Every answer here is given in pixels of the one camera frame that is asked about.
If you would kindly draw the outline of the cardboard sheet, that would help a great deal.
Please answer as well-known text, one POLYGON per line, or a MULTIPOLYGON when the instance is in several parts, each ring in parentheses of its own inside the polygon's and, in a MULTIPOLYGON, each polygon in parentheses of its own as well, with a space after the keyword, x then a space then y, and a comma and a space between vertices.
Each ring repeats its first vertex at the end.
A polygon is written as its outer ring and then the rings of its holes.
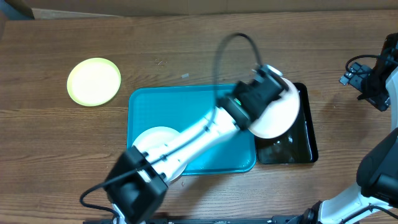
POLYGON ((27 0, 31 8, 115 16, 397 9, 397 0, 27 0))

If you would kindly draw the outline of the teal plastic tray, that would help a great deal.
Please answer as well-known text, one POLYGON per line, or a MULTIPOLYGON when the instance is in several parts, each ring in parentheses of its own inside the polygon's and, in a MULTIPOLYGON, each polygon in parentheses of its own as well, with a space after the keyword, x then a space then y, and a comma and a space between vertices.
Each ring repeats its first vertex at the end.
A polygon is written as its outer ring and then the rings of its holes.
MULTIPOLYGON (((127 114, 127 147, 147 129, 165 126, 182 132, 214 107, 211 85, 141 88, 132 93, 127 114)), ((207 150, 183 175, 247 172, 256 163, 254 135, 243 131, 207 150)))

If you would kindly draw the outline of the white plate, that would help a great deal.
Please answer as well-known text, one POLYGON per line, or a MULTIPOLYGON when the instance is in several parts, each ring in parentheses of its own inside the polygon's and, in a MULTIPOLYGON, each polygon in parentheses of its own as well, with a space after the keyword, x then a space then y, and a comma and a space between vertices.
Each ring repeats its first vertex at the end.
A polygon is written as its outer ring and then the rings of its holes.
POLYGON ((280 98, 271 102, 260 118, 250 125, 248 130, 263 139, 277 138, 287 132, 295 123, 300 111, 298 89, 288 79, 282 78, 289 89, 280 94, 280 98))
POLYGON ((142 154, 147 153, 148 162, 154 162, 164 154, 159 147, 170 142, 179 134, 178 131, 165 126, 150 128, 138 135, 132 146, 135 146, 142 154))

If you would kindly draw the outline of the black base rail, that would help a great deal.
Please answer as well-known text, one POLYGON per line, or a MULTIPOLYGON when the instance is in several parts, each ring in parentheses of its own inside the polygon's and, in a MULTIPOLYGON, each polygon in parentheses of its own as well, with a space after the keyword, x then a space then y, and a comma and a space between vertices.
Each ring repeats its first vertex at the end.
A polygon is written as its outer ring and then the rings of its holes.
POLYGON ((145 224, 299 224, 302 216, 273 216, 272 218, 255 219, 168 219, 158 218, 145 221, 145 224))

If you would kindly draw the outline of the black rectangular water tray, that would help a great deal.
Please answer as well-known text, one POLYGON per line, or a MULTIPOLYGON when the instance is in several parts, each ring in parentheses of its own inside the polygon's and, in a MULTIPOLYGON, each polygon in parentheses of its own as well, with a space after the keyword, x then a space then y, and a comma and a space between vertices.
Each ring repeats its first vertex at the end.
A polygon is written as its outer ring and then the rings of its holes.
POLYGON ((257 159, 262 164, 307 164, 318 160, 307 87, 294 83, 300 96, 300 111, 293 126, 274 139, 255 137, 257 159))

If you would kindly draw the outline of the yellow green rimmed plate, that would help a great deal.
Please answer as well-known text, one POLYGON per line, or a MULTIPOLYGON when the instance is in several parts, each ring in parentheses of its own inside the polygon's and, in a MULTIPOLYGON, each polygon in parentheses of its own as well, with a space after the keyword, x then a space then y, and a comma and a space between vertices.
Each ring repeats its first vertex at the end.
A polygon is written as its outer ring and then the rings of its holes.
POLYGON ((119 68, 105 58, 89 58, 80 62, 67 78, 69 97, 82 106, 100 106, 109 102, 120 86, 119 68))

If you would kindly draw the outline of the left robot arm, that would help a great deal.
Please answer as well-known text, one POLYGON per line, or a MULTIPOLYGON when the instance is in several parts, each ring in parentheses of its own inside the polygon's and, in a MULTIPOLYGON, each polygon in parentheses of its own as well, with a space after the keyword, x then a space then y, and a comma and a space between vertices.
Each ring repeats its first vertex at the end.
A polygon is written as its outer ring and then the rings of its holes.
POLYGON ((288 106, 299 106, 296 87, 267 65, 251 83, 238 82, 231 93, 217 96, 211 112, 171 140, 147 149, 132 146, 118 158, 103 187, 114 208, 113 223, 143 222, 188 163, 242 130, 266 136, 261 125, 288 106))

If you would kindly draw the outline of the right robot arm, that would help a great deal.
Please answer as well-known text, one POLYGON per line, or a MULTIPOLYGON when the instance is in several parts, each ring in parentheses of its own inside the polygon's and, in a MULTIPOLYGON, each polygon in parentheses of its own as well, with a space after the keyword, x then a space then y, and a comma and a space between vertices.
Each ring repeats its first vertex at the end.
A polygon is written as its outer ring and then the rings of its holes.
POLYGON ((391 132, 359 164, 356 182, 329 200, 319 201, 290 223, 359 223, 367 216, 384 212, 397 218, 397 34, 386 36, 373 68, 349 59, 340 78, 351 85, 379 111, 391 109, 391 132))

